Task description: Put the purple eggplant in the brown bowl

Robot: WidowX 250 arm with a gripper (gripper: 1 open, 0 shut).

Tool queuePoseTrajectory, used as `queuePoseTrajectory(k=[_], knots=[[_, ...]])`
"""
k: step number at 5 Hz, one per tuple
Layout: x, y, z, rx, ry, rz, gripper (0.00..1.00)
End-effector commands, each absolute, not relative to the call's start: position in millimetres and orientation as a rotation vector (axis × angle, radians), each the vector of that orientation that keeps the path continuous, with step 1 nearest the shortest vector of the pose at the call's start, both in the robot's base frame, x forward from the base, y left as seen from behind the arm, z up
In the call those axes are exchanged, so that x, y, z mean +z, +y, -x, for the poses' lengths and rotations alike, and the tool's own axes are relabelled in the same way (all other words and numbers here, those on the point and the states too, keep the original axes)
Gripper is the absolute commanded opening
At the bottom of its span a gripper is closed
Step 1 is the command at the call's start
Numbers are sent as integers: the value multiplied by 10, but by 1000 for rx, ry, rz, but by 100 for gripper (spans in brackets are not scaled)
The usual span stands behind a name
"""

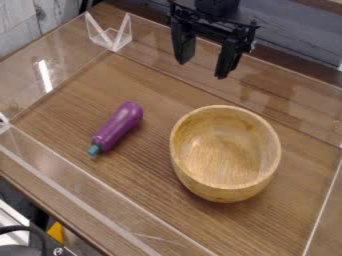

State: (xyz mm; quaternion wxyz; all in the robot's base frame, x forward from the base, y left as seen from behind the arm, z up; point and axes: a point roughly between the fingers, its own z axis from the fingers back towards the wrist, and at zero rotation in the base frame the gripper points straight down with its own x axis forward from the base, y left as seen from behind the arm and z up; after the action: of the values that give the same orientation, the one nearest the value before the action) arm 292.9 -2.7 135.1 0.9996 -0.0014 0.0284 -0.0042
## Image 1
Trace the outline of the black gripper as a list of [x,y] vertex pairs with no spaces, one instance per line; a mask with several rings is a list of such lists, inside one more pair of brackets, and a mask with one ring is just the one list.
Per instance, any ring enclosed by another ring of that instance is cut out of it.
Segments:
[[223,42],[215,77],[225,79],[237,69],[242,53],[256,48],[257,20],[240,9],[241,0],[169,0],[169,3],[178,63],[183,65],[194,57],[198,35]]

